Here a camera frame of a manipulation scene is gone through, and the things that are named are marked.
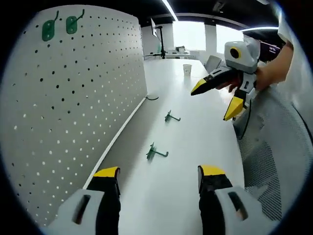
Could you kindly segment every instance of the window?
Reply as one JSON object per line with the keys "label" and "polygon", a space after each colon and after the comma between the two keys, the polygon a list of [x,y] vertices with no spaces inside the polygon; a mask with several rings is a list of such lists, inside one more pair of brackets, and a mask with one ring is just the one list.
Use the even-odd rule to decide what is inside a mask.
{"label": "window", "polygon": [[244,41],[244,34],[236,29],[216,25],[216,52],[224,54],[225,43]]}
{"label": "window", "polygon": [[203,22],[173,22],[174,46],[185,46],[188,50],[206,50]]}

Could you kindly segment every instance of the paper cup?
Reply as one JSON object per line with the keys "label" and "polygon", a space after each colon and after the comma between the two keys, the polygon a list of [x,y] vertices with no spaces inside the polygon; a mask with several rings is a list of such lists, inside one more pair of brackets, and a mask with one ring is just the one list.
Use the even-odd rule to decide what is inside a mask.
{"label": "paper cup", "polygon": [[184,66],[184,76],[190,77],[190,75],[191,75],[191,66],[192,65],[184,64],[183,66]]}

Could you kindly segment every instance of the sleeve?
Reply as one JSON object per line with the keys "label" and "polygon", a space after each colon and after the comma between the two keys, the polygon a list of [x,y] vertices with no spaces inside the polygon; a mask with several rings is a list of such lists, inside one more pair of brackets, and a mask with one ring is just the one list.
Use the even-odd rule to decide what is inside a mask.
{"label": "sleeve", "polygon": [[278,36],[286,43],[287,41],[292,43],[291,29],[287,24],[282,13],[279,14],[279,26]]}

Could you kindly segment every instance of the ceiling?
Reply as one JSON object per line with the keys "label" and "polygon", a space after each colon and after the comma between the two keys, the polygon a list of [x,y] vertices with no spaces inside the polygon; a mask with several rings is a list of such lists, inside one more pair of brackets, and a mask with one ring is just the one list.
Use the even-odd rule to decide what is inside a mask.
{"label": "ceiling", "polygon": [[[200,21],[211,25],[222,24],[235,29],[243,29],[244,26],[278,26],[278,19],[274,16],[271,7],[257,0],[168,0],[168,2],[179,20]],[[116,9],[136,16],[141,26],[151,25],[150,18],[153,18],[156,24],[173,22],[172,16],[161,0],[44,0],[41,4],[28,7],[32,11],[41,11],[69,4],[88,4]],[[188,15],[179,16],[179,13],[188,13]],[[279,47],[282,46],[277,31],[245,34]]]}

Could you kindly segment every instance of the ceiling light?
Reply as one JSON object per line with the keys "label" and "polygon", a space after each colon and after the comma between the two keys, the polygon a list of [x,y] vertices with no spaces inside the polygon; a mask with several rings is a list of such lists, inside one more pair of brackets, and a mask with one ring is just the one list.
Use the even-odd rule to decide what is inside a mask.
{"label": "ceiling light", "polygon": [[278,27],[267,26],[267,27],[246,28],[246,29],[241,30],[241,32],[254,31],[254,30],[278,30]]}
{"label": "ceiling light", "polygon": [[169,12],[172,14],[173,18],[175,19],[175,21],[178,21],[172,7],[170,6],[170,4],[168,3],[167,0],[162,0],[162,2],[164,3],[164,5],[167,7],[167,9],[169,10]]}

